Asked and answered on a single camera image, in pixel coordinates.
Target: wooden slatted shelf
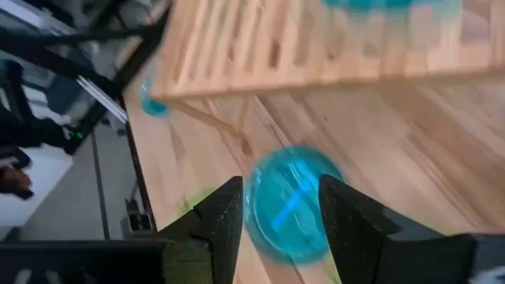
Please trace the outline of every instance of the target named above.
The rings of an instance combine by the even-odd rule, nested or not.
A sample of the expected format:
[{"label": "wooden slatted shelf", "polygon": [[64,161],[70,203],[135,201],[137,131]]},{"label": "wooden slatted shelf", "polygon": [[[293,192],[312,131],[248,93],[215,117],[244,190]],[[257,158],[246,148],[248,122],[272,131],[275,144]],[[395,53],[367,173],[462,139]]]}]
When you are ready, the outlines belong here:
[{"label": "wooden slatted shelf", "polygon": [[502,72],[505,1],[358,13],[321,0],[175,0],[159,101]]}]

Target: black cable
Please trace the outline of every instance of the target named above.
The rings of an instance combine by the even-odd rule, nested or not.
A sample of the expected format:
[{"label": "black cable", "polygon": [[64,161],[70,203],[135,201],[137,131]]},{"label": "black cable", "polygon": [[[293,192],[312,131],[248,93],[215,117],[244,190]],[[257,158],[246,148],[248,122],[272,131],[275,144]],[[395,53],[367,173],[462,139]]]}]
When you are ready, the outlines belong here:
[{"label": "black cable", "polygon": [[100,203],[100,215],[102,217],[103,238],[106,241],[109,241],[110,240],[109,222],[107,221],[107,210],[105,208],[105,194],[103,193],[102,173],[100,170],[100,161],[98,158],[98,147],[96,146],[95,130],[91,132],[91,137],[92,137],[93,161],[95,164],[95,173],[96,173],[96,185],[98,187],[98,199]]}]

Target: table leg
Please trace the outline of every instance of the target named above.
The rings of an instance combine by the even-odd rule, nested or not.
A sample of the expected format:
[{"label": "table leg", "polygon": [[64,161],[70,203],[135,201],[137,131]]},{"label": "table leg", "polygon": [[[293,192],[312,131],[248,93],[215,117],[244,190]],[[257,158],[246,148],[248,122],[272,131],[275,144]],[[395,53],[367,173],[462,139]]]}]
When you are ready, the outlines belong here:
[{"label": "table leg", "polygon": [[187,103],[180,102],[180,101],[172,101],[168,103],[169,107],[172,107],[176,110],[180,110],[183,113],[189,115],[192,118],[195,118],[199,121],[202,121],[203,123],[206,123],[210,126],[215,127],[217,130],[223,130],[227,131],[228,133],[237,135],[237,136],[242,136],[241,130],[236,128],[235,126],[226,123],[217,117],[210,115],[202,110],[199,110],[193,106],[190,106]]},{"label": "table leg", "polygon": [[244,100],[242,101],[242,105],[240,106],[240,112],[238,113],[238,120],[237,120],[237,129],[238,131],[242,131],[244,128],[245,124],[245,115],[247,114],[247,110],[249,108],[249,105],[251,104],[251,101],[253,100],[252,97],[245,97]]}]

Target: blue cup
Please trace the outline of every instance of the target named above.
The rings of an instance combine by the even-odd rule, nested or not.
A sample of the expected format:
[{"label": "blue cup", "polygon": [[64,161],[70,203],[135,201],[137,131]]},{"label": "blue cup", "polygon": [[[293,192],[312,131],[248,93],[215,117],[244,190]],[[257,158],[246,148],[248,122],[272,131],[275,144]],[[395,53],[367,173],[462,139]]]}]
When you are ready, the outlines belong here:
[{"label": "blue cup", "polygon": [[330,7],[342,7],[354,12],[373,12],[382,9],[407,9],[424,2],[447,2],[454,0],[323,0]]},{"label": "blue cup", "polygon": [[148,76],[142,84],[140,92],[140,101],[142,102],[142,109],[146,114],[151,116],[160,117],[169,112],[169,108],[162,103],[155,102],[149,99],[149,88],[151,87],[151,76]]},{"label": "blue cup", "polygon": [[255,246],[282,263],[305,264],[328,252],[319,178],[340,171],[315,149],[293,146],[262,159],[245,186],[245,227]]}]

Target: white wall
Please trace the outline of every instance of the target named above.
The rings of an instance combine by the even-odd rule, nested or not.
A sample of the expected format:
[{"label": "white wall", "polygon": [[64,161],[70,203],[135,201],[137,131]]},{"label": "white wall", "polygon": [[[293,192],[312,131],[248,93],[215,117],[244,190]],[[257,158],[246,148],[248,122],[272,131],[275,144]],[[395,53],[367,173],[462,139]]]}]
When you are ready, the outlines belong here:
[{"label": "white wall", "polygon": [[32,159],[32,166],[24,172],[32,179],[35,195],[27,201],[12,195],[0,196],[0,226],[23,226],[72,166],[72,157],[58,148],[45,145],[23,151]]}]

